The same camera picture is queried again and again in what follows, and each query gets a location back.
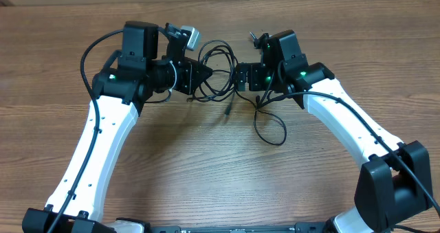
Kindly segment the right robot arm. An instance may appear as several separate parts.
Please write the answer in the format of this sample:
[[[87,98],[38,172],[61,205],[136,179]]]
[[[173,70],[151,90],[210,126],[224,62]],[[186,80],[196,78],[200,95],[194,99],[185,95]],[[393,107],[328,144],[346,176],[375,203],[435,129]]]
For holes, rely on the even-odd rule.
[[[317,117],[348,150],[360,169],[354,206],[324,223],[297,223],[296,232],[391,232],[403,221],[438,208],[432,191],[430,158],[418,141],[405,143],[382,128],[343,89],[322,63],[311,64],[296,33],[285,30],[252,39],[257,63],[239,63],[239,91],[262,91],[255,109],[294,100]]]

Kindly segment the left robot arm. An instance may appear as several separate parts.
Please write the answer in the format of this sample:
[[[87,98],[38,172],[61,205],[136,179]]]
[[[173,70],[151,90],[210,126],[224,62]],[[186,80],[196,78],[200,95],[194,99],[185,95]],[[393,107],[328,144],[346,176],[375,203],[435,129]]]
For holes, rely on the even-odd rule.
[[[191,26],[128,21],[122,47],[92,80],[89,114],[69,166],[42,210],[30,208],[24,232],[149,232],[148,223],[127,218],[103,223],[109,181],[122,146],[154,93],[192,95],[212,70],[186,57],[201,34]]]

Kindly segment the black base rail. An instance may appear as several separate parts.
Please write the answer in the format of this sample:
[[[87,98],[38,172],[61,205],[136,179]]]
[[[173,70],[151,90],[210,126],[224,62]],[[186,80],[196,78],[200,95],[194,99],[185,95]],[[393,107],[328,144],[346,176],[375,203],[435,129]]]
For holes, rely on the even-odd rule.
[[[225,227],[181,227],[151,226],[150,223],[129,218],[118,218],[114,222],[105,223],[115,232],[149,232],[149,233],[324,233],[336,232],[325,222],[298,222],[293,225],[257,225],[257,226],[225,226]]]

